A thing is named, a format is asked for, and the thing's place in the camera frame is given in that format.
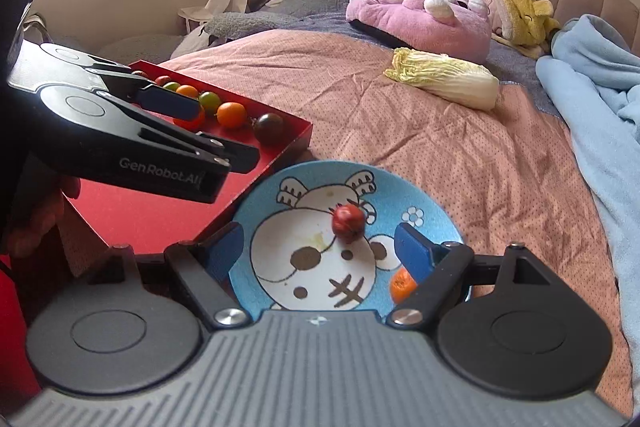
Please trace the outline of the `dark purple tomato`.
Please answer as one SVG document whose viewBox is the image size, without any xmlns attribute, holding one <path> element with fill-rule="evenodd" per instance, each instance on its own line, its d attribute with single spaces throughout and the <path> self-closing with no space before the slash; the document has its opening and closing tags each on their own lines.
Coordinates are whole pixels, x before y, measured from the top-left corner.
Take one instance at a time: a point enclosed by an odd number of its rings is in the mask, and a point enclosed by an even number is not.
<svg viewBox="0 0 640 427">
<path fill-rule="evenodd" d="M 280 142 L 285 132 L 284 119 L 276 113 L 265 113 L 253 119 L 252 129 L 255 139 L 262 145 Z"/>
</svg>

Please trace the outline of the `orange tomato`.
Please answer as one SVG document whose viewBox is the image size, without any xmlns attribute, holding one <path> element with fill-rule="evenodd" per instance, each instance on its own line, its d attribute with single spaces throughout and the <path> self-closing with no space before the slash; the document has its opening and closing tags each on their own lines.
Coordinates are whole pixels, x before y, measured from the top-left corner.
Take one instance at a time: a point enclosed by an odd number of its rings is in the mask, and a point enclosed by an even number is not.
<svg viewBox="0 0 640 427">
<path fill-rule="evenodd" d="M 238 129 L 246 124 L 248 114 L 243 104 L 224 102 L 216 110 L 216 119 L 224 129 Z"/>
<path fill-rule="evenodd" d="M 390 297 L 398 305 L 406 300 L 417 287 L 418 284 L 413 280 L 408 270 L 405 267 L 400 267 L 390 279 Z"/>
<path fill-rule="evenodd" d="M 181 86 L 179 86 L 176 89 L 176 93 L 187 96 L 188 98 L 198 98 L 200 96 L 200 92 L 198 92 L 198 89 L 189 86 L 188 84 L 182 84 Z"/>
</svg>

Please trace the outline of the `large green tomato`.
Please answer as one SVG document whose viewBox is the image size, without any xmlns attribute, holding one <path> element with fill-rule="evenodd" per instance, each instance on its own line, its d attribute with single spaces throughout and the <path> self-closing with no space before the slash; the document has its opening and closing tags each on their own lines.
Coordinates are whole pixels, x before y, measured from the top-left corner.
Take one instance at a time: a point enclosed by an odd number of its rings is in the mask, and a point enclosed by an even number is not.
<svg viewBox="0 0 640 427">
<path fill-rule="evenodd" d="M 215 92 L 204 91 L 198 96 L 198 101 L 208 116 L 216 116 L 218 107 L 221 106 L 222 100 Z"/>
</svg>

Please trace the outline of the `red strawberry tomato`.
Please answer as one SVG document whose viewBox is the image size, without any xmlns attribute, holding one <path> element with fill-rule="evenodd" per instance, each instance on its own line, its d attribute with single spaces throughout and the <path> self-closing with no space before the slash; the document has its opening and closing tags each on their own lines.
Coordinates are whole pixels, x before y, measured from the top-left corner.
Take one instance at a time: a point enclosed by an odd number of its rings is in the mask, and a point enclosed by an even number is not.
<svg viewBox="0 0 640 427">
<path fill-rule="evenodd" d="M 332 212 L 333 234 L 345 243 L 352 243 L 363 236 L 367 217 L 354 204 L 338 205 Z"/>
</svg>

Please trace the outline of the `small green tomato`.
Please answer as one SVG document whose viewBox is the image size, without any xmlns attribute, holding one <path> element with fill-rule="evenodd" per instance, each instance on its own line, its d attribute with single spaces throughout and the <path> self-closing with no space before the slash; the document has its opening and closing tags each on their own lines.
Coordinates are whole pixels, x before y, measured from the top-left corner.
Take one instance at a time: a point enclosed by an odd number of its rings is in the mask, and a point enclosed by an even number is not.
<svg viewBox="0 0 640 427">
<path fill-rule="evenodd" d="M 165 83 L 163 85 L 163 88 L 169 91 L 174 91 L 176 92 L 177 89 L 180 87 L 180 84 L 178 82 L 175 81 L 169 81 L 168 83 Z"/>
</svg>

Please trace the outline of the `orange tomato in tray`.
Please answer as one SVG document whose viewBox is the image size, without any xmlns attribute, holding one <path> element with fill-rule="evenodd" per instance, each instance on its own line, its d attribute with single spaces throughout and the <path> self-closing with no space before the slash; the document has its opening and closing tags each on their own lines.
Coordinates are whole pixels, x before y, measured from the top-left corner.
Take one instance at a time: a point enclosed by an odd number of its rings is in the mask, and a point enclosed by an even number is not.
<svg viewBox="0 0 640 427">
<path fill-rule="evenodd" d="M 198 98 L 200 96 L 200 92 L 198 92 L 198 89 L 189 86 L 188 84 L 182 84 L 181 86 L 179 86 L 176 89 L 176 93 L 187 96 L 188 98 Z"/>
</svg>

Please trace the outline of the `red shallow box tray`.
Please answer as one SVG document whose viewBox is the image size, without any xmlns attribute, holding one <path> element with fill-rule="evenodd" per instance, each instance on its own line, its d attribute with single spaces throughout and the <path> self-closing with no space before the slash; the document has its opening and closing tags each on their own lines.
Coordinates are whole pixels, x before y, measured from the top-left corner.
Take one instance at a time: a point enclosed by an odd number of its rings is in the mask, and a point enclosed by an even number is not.
<svg viewBox="0 0 640 427">
<path fill-rule="evenodd" d="M 255 138 L 251 127 L 229 130 L 220 127 L 215 118 L 206 119 L 204 131 L 253 145 L 260 153 L 257 167 L 251 172 L 229 174 L 215 202 L 211 204 L 82 181 L 80 196 L 73 199 L 70 205 L 107 245 L 129 244 L 138 254 L 153 254 L 180 239 L 201 239 L 228 222 L 243 196 L 262 178 L 293 164 L 309 146 L 312 124 L 303 118 L 147 61 L 134 62 L 130 67 L 142 70 L 152 80 L 168 76 L 200 91 L 213 91 L 222 101 L 241 103 L 252 118 L 267 113 L 278 114 L 285 122 L 284 135 L 278 143 L 264 145 Z"/>
</svg>

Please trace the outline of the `blue cartoon bear plate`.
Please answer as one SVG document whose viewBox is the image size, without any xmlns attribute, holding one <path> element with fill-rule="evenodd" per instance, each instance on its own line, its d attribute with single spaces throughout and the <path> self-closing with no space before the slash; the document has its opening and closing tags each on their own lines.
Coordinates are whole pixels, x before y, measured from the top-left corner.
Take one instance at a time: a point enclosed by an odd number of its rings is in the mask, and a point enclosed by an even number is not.
<svg viewBox="0 0 640 427">
<path fill-rule="evenodd" d="M 332 231 L 332 212 L 354 204 L 367 217 L 352 243 Z M 408 223 L 434 243 L 461 241 L 447 213 L 419 187 L 373 166 L 315 160 L 265 179 L 234 219 L 244 248 L 229 273 L 232 289 L 252 317 L 293 311 L 393 309 L 390 279 L 399 270 L 397 225 Z"/>
</svg>

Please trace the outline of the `pink dotted bedspread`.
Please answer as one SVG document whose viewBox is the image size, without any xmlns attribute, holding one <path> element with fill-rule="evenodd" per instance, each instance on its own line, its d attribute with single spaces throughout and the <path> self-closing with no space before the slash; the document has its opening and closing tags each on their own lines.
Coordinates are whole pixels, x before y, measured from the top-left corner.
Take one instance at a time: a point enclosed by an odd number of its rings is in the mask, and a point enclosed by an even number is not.
<svg viewBox="0 0 640 427">
<path fill-rule="evenodd" d="M 390 80 L 390 49 L 325 32 L 270 30 L 169 69 L 311 122 L 310 153 L 396 173 L 435 199 L 477 251 L 523 242 L 608 325 L 598 392 L 632 411 L 631 361 L 608 242 L 570 132 L 516 84 L 477 112 Z"/>
</svg>

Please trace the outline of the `white tote bag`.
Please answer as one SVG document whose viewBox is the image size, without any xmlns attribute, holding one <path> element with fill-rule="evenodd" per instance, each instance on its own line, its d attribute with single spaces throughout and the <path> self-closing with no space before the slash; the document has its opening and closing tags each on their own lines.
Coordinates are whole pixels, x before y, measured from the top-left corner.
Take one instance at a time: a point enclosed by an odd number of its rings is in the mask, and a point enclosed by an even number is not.
<svg viewBox="0 0 640 427">
<path fill-rule="evenodd" d="M 177 58 L 208 47 L 209 35 L 205 32 L 205 25 L 216 15 L 222 13 L 244 13 L 247 0 L 208 0 L 204 6 L 190 6 L 178 9 L 178 17 L 184 21 L 186 36 L 171 53 L 170 58 Z"/>
</svg>

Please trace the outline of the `grey plush shark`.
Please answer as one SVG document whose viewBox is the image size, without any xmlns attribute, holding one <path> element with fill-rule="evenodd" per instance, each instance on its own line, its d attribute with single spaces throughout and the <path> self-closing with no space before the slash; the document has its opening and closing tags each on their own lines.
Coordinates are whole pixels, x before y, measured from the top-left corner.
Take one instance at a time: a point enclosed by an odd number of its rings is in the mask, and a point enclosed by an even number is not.
<svg viewBox="0 0 640 427">
<path fill-rule="evenodd" d="M 255 12 L 215 15 L 200 30 L 209 46 L 273 29 L 341 30 L 348 0 L 270 0 Z"/>
</svg>

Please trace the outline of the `napa cabbage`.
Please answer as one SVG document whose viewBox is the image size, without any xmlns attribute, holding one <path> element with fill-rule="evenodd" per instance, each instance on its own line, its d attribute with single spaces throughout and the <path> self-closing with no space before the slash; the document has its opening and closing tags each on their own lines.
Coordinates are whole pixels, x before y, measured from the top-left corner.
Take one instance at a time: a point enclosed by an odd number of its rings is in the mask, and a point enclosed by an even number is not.
<svg viewBox="0 0 640 427">
<path fill-rule="evenodd" d="M 398 48 L 384 75 L 449 102 L 488 112 L 495 107 L 499 80 L 482 65 L 447 54 Z"/>
</svg>

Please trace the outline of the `pink plush rabbit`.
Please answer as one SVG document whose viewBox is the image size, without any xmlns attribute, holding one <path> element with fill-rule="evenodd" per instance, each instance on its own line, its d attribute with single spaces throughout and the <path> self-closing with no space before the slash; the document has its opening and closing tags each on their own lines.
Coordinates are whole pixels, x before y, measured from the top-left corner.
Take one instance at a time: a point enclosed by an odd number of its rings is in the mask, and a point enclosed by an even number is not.
<svg viewBox="0 0 640 427">
<path fill-rule="evenodd" d="M 486 61 L 491 24 L 484 0 L 348 0 L 346 20 L 382 43 Z"/>
</svg>

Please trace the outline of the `light blue blanket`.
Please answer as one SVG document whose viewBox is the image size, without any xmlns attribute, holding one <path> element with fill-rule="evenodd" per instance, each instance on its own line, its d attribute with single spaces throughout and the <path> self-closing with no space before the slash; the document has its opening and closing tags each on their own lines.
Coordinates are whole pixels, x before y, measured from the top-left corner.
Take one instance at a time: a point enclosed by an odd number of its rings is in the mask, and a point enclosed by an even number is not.
<svg viewBox="0 0 640 427">
<path fill-rule="evenodd" d="M 601 17 L 555 33 L 537 77 L 570 128 L 574 155 L 610 247 L 639 412 L 639 57 Z"/>
</svg>

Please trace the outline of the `yellow plush blanket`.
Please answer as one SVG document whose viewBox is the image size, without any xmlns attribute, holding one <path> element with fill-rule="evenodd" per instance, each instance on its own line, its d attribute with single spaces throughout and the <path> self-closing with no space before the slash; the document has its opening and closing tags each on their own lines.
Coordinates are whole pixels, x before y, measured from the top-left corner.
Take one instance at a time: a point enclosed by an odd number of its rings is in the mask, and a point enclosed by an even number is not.
<svg viewBox="0 0 640 427">
<path fill-rule="evenodd" d="M 549 52 L 552 34 L 561 28 L 550 0 L 482 0 L 488 9 L 491 38 L 524 56 Z"/>
</svg>

